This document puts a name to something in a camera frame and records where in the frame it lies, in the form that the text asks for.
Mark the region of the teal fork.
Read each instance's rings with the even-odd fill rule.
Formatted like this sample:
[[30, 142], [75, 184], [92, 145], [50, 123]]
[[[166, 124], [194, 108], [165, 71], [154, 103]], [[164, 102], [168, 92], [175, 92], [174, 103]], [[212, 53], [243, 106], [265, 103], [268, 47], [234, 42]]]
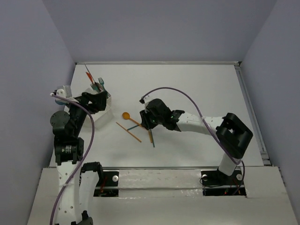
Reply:
[[90, 86], [91, 86], [91, 88], [92, 88], [93, 90], [95, 90], [95, 91], [97, 91], [97, 92], [102, 92], [102, 91], [103, 91], [102, 86], [101, 86], [99, 83], [97, 83], [97, 82], [91, 84]]
[[99, 81], [99, 86], [100, 86], [101, 91], [106, 93], [106, 98], [109, 98], [109, 92], [105, 88], [105, 82], [104, 82], [103, 78], [99, 77], [98, 81]]

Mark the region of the orange plastic knife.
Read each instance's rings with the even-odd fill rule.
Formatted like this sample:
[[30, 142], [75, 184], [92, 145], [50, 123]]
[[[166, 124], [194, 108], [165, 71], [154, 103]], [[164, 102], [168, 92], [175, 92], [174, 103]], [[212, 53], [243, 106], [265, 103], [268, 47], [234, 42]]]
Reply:
[[89, 80], [91, 81], [91, 84], [95, 83], [92, 75], [89, 72], [86, 72], [86, 75], [88, 76]]

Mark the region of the blue plastic spoon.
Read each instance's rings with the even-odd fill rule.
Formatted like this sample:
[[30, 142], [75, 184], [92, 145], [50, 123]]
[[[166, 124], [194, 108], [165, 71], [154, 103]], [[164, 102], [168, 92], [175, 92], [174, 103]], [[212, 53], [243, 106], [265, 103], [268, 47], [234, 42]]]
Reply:
[[68, 101], [65, 101], [64, 99], [60, 99], [60, 98], [56, 98], [56, 99], [55, 99], [55, 102], [56, 102], [58, 105], [67, 105], [67, 104], [68, 104]]

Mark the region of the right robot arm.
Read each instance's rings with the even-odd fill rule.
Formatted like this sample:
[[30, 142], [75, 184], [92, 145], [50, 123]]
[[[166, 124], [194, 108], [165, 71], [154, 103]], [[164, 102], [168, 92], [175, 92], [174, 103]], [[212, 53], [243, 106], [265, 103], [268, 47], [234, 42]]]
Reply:
[[234, 113], [224, 117], [203, 117], [184, 110], [171, 110], [159, 98], [141, 99], [141, 126], [151, 130], [158, 125], [171, 131], [194, 132], [212, 136], [225, 152], [216, 171], [219, 183], [226, 184], [244, 157], [253, 132]]

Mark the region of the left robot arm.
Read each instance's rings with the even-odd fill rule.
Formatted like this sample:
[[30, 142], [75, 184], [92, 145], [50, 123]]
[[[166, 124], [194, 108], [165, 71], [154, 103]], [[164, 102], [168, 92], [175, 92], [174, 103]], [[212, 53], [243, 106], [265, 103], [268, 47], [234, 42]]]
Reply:
[[[106, 181], [99, 162], [86, 163], [91, 149], [95, 124], [93, 114], [104, 111], [107, 91], [91, 94], [82, 93], [72, 98], [51, 93], [59, 102], [65, 103], [69, 111], [57, 111], [50, 119], [54, 134], [54, 154], [59, 179], [59, 193], [54, 202], [50, 224], [52, 225], [91, 225], [91, 202], [95, 188]], [[91, 138], [87, 149], [79, 137], [86, 117], [91, 118]]]

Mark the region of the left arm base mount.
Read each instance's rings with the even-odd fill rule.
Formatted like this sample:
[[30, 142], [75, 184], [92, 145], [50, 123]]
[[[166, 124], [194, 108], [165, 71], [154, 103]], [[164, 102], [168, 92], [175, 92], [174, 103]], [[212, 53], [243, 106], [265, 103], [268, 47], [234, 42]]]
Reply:
[[94, 197], [118, 197], [118, 184], [119, 171], [104, 170], [104, 178], [97, 183], [94, 191]]

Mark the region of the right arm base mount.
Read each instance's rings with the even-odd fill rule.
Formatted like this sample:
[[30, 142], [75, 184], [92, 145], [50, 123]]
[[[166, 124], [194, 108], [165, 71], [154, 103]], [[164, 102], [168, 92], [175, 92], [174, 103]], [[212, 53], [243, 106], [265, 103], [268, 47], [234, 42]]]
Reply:
[[219, 170], [205, 170], [199, 180], [204, 196], [246, 196], [244, 174], [235, 170], [231, 176]]

